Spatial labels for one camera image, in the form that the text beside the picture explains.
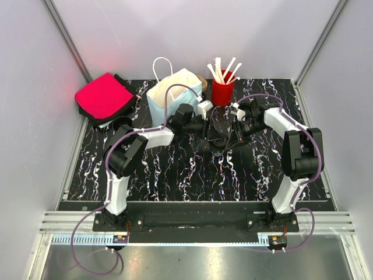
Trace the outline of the black coffee cup lid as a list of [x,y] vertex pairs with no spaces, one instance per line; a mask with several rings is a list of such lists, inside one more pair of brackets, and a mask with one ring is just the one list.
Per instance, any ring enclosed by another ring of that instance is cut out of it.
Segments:
[[211,149],[218,150],[218,151],[225,150],[226,144],[227,144],[227,140],[225,138],[217,139],[217,140],[209,142]]

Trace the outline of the black coffee cup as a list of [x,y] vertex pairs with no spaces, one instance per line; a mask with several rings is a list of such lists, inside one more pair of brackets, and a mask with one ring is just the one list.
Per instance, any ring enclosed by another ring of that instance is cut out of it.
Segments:
[[112,122],[112,128],[114,131],[117,131],[120,126],[122,125],[127,125],[129,127],[133,127],[133,121],[131,118],[129,118],[128,116],[120,116],[118,118],[116,118],[113,122]]
[[211,142],[210,151],[214,156],[221,156],[224,152],[229,151],[230,147],[227,147],[225,142]]

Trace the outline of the brown pulp cup carrier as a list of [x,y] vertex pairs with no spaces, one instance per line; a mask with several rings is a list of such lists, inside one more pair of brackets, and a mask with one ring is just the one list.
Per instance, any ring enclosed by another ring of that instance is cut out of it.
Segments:
[[208,87],[208,82],[207,82],[207,80],[206,80],[204,77],[202,77],[201,75],[197,75],[197,78],[201,81],[201,84],[202,84],[202,92],[204,92],[204,91],[207,89],[207,87]]

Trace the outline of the light blue paper bag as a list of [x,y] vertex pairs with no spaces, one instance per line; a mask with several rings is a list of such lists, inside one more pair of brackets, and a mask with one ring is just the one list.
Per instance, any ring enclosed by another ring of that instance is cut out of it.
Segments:
[[198,112],[197,97],[202,97],[201,81],[185,68],[174,72],[170,66],[170,73],[163,79],[156,77],[157,83],[146,93],[154,127],[163,125],[165,118],[175,114],[180,104],[188,104],[195,114]]

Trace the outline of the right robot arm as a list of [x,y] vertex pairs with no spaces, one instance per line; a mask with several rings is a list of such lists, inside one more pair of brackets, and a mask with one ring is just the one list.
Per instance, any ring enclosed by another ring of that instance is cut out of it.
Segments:
[[283,179],[258,223],[270,231],[284,230],[295,221],[295,206],[303,189],[324,168],[322,132],[300,124],[285,112],[283,103],[268,103],[262,94],[256,94],[248,103],[233,103],[230,112],[234,120],[227,149],[248,144],[253,135],[265,129],[273,130],[283,140]]

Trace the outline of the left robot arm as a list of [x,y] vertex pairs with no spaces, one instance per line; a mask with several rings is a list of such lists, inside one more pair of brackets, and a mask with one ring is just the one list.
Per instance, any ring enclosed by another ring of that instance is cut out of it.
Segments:
[[224,152],[227,137],[215,129],[207,116],[211,108],[210,101],[203,101],[198,104],[198,112],[195,113],[191,105],[182,103],[159,127],[134,129],[126,122],[117,127],[113,138],[106,144],[104,154],[107,195],[101,213],[110,229],[119,231],[125,226],[128,182],[142,161],[145,150],[169,146],[176,135],[186,132],[206,141],[211,152]]

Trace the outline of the stack of black lids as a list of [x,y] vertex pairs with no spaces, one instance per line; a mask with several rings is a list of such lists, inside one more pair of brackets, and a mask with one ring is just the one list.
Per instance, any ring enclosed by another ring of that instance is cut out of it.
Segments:
[[245,112],[251,112],[252,111],[252,103],[251,102],[244,102],[239,104],[238,108]]

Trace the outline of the red straw cup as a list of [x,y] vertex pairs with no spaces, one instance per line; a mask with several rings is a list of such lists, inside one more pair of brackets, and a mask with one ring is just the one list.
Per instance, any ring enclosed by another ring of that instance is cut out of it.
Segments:
[[231,103],[235,85],[235,82],[233,82],[234,78],[235,76],[233,75],[232,80],[227,85],[218,83],[215,78],[213,78],[211,102],[215,106],[227,106]]

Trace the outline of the red and black cloth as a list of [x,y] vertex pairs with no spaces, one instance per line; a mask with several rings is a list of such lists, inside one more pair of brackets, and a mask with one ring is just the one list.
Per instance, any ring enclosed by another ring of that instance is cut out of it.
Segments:
[[119,75],[105,73],[75,94],[79,113],[92,126],[104,125],[125,115],[138,102],[136,90]]

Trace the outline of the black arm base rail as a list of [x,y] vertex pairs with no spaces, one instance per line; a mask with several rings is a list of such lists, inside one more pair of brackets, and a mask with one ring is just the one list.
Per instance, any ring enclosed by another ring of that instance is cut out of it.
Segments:
[[124,232],[135,244],[253,243],[259,233],[297,233],[293,213],[276,214],[268,202],[135,202],[117,218],[98,212],[95,232]]

